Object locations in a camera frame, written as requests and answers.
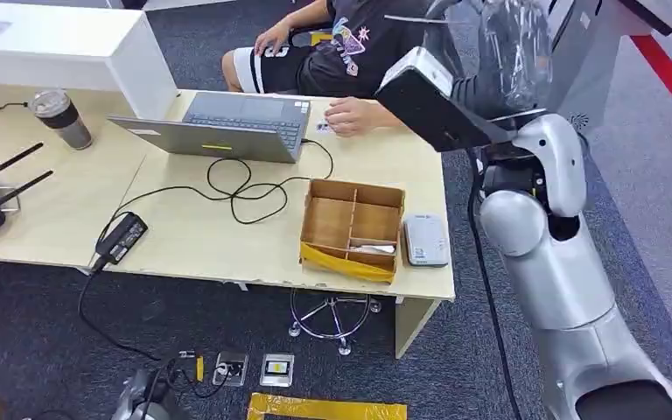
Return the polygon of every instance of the antenna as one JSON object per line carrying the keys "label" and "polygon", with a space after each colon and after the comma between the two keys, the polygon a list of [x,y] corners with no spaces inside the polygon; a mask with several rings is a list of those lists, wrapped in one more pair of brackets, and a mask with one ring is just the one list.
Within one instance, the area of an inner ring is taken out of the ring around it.
{"label": "antenna", "polygon": [[47,172],[43,173],[42,175],[36,177],[36,178],[33,179],[32,181],[30,181],[30,182],[28,182],[28,183],[26,183],[26,184],[20,186],[20,187],[17,188],[16,190],[14,190],[14,191],[12,191],[12,192],[9,192],[8,194],[4,195],[2,198],[0,198],[0,208],[1,208],[1,205],[2,205],[3,203],[5,203],[6,201],[9,201],[9,200],[13,199],[14,197],[17,197],[19,194],[21,194],[21,193],[23,193],[24,191],[26,191],[26,190],[32,188],[35,184],[37,184],[38,182],[44,180],[45,178],[47,178],[47,177],[49,177],[49,176],[51,176],[51,175],[53,175],[53,171],[47,171]]}
{"label": "antenna", "polygon": [[37,143],[34,146],[32,146],[31,148],[19,153],[15,157],[12,157],[11,159],[7,160],[6,162],[0,164],[0,172],[3,171],[4,169],[8,168],[9,166],[14,165],[16,162],[26,158],[28,155],[31,155],[32,153],[34,153],[35,151],[37,151],[38,149],[40,149],[44,145],[45,145],[44,143]]}

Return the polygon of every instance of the cardboard box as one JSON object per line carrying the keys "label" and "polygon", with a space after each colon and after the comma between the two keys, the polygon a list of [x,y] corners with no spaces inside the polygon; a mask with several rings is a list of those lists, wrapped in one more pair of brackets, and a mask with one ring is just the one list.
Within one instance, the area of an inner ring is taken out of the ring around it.
{"label": "cardboard box", "polygon": [[[314,179],[305,199],[300,262],[370,281],[392,282],[405,192],[377,185]],[[388,245],[392,254],[354,250]]]}

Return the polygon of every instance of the person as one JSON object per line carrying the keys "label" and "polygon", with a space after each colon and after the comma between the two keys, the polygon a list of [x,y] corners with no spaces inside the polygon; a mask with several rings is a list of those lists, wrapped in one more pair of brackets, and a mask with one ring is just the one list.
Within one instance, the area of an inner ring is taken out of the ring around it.
{"label": "person", "polygon": [[[325,112],[333,131],[343,137],[375,127],[403,124],[372,98],[382,76],[405,53],[420,46],[420,24],[385,15],[422,17],[424,0],[314,0],[284,17],[256,38],[222,58],[230,91],[334,96]],[[290,31],[332,22],[333,39],[316,46],[283,46]]]}

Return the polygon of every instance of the shorts white stripe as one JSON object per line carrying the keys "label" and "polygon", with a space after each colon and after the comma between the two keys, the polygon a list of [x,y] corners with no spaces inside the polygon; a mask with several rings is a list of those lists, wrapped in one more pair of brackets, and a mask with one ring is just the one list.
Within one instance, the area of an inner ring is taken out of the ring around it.
{"label": "shorts white stripe", "polygon": [[[233,64],[235,66],[235,74],[238,76],[238,82],[241,83],[243,92],[255,94],[256,86],[254,85],[254,69],[251,68],[251,53],[254,51],[253,47],[236,48],[233,51]],[[262,59],[261,57],[254,57],[256,71],[256,80],[261,86],[261,71]]]}
{"label": "shorts white stripe", "polygon": [[262,79],[262,58],[258,55],[254,57],[254,74],[256,75],[256,83],[259,87],[259,93],[264,94],[264,82]]}

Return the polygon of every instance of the graphic t-shirt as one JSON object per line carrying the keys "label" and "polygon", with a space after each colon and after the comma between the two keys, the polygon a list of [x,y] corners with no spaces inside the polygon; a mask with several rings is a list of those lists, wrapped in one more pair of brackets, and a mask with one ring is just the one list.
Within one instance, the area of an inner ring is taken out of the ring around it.
{"label": "graphic t-shirt", "polygon": [[328,0],[333,40],[305,59],[299,93],[373,97],[390,66],[424,39],[421,24],[384,16],[420,18],[426,8],[424,0]]}

